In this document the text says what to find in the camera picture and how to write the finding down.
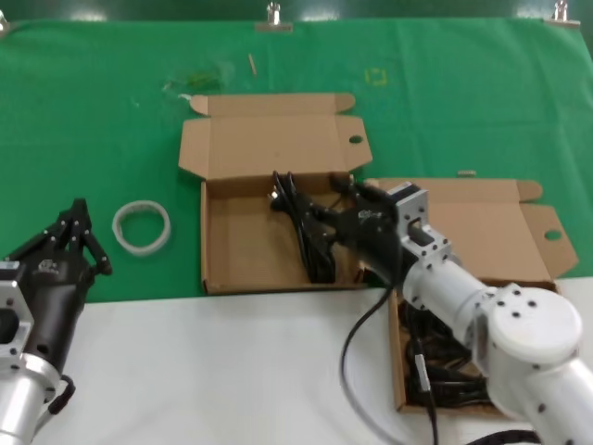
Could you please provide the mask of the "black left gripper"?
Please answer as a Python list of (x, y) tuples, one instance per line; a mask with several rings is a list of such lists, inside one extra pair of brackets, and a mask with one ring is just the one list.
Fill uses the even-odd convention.
[[(95, 264), (83, 256), (87, 249)], [(24, 268), (24, 297), (33, 328), (24, 351), (64, 369), (92, 275), (112, 275), (112, 266), (92, 232), (84, 198), (76, 198), (57, 220), (8, 254)]]

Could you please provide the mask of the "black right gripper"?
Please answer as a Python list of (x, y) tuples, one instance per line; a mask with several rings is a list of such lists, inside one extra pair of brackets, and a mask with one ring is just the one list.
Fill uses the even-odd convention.
[(387, 286), (398, 287), (402, 282), (403, 247), (397, 232), (395, 201), (386, 191), (357, 182), (352, 175), (331, 173), (329, 183), (350, 206), (338, 213), (297, 192), (297, 225), (304, 239), (311, 245), (332, 245), (337, 240), (355, 252)]

